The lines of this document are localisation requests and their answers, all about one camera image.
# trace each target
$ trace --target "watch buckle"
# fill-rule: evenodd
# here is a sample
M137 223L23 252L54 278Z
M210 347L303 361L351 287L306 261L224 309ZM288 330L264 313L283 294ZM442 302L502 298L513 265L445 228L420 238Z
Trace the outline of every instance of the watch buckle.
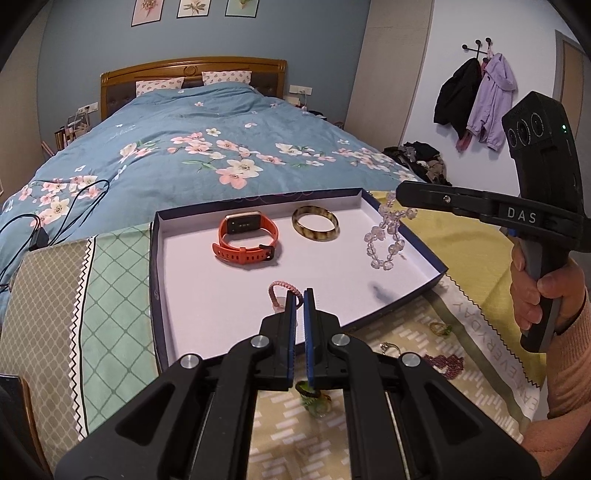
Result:
M259 245L259 248L262 250L266 250L267 251L267 256L265 257L265 259L263 260L263 262L268 262L270 260L273 260L273 258L275 258L275 247L272 245Z

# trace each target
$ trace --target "pink hair tie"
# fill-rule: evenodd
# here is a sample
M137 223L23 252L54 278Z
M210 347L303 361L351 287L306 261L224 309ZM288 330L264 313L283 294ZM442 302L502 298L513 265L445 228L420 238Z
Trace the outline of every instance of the pink hair tie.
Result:
M283 312L285 310L285 305L281 305L277 300L274 287L283 287L292 292L298 298L298 303L295 306L296 309L300 308L304 303L304 296L291 283L287 283L285 281L275 281L269 286L269 296L271 298L271 303L273 304L273 309L276 313Z

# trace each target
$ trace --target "tortoiseshell bangle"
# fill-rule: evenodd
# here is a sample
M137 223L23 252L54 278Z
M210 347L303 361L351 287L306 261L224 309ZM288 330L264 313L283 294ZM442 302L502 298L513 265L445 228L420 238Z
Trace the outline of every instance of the tortoiseshell bangle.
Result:
M332 230L328 230L327 232L317 232L315 230L310 230L299 222L300 218L302 218L304 215L319 215L321 217L328 218L328 220L330 220L335 227ZM340 233L339 221L335 217L335 214L324 208L316 207L314 205L307 205L305 207L298 208L291 215L291 223L293 224L295 231L301 236L316 242L327 242L329 240L334 240L339 236Z

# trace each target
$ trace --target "purple jacket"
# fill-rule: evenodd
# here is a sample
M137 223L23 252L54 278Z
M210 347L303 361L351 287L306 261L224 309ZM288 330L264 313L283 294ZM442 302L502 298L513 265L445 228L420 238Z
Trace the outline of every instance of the purple jacket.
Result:
M517 82L505 56L497 53L489 61L478 89L467 129L480 142L499 151L505 141L501 118L513 106Z

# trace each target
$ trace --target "pillow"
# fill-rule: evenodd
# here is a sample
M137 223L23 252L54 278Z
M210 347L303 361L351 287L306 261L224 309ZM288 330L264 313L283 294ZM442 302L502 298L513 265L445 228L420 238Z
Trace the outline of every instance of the pillow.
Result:
M167 80L145 80L143 82L135 82L135 96L139 97L153 90L172 89L180 90L183 86L184 77Z
M211 85L220 82L241 82L251 84L252 72L246 70L235 70L233 72L203 72L203 84Z

